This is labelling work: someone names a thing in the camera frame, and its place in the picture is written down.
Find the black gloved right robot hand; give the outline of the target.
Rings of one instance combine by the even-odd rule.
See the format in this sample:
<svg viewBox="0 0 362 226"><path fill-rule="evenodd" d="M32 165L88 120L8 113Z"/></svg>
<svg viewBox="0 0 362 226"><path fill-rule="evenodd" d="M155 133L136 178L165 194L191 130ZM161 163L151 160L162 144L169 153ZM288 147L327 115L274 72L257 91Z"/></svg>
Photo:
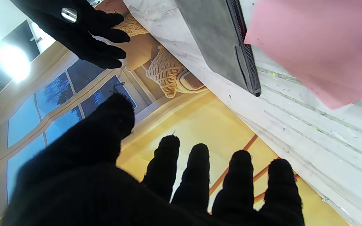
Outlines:
<svg viewBox="0 0 362 226"><path fill-rule="evenodd" d="M126 32L115 29L124 21L121 14L96 10L86 0L13 0L12 3L81 60L102 69L122 67L126 52L95 39L129 42Z"/></svg>

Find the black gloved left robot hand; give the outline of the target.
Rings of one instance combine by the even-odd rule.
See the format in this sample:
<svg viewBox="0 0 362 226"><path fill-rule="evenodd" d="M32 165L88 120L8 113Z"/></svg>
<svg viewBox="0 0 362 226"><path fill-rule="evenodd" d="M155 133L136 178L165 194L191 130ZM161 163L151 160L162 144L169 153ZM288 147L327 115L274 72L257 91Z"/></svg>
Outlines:
<svg viewBox="0 0 362 226"><path fill-rule="evenodd" d="M165 136L142 182L116 166L132 133L132 103L120 93L103 102L19 170L1 226L303 226L303 204L285 159L268 167L260 210L253 208L253 165L236 151L209 204L209 150L196 144L175 193L180 140Z"/></svg>

